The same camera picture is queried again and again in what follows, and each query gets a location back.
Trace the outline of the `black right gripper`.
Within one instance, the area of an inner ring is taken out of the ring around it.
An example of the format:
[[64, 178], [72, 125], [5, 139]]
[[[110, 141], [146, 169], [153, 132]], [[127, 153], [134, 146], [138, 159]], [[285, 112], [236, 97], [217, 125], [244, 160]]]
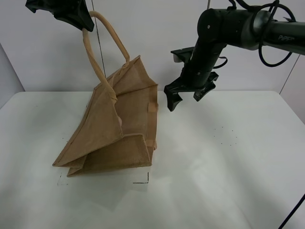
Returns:
[[213, 47], [189, 47], [173, 50], [175, 62], [183, 62], [180, 76], [164, 88], [169, 111], [174, 111], [183, 100], [179, 92], [195, 92], [193, 98], [200, 101], [216, 85], [207, 79], [219, 57], [219, 51]]

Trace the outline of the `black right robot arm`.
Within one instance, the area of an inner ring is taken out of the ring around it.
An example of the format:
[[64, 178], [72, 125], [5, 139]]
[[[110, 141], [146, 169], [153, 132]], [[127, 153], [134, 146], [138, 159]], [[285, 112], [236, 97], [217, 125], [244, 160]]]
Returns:
[[243, 0], [231, 1], [227, 9], [207, 9], [197, 23], [198, 39], [194, 47], [173, 50], [175, 62], [183, 62], [180, 76], [164, 88], [167, 107], [173, 111], [182, 101], [180, 93], [192, 92], [200, 101], [216, 86], [215, 69], [222, 50], [231, 45], [258, 50], [267, 67], [283, 64], [293, 54], [305, 53], [305, 24], [297, 22], [285, 5], [275, 0], [250, 6]]

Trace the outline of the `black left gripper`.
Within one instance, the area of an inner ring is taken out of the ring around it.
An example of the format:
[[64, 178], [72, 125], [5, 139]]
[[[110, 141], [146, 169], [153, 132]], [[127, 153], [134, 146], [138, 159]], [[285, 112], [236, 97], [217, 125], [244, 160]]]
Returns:
[[66, 22], [77, 29], [94, 29], [85, 0], [27, 0], [25, 6], [35, 13], [37, 10], [50, 12], [55, 19]]

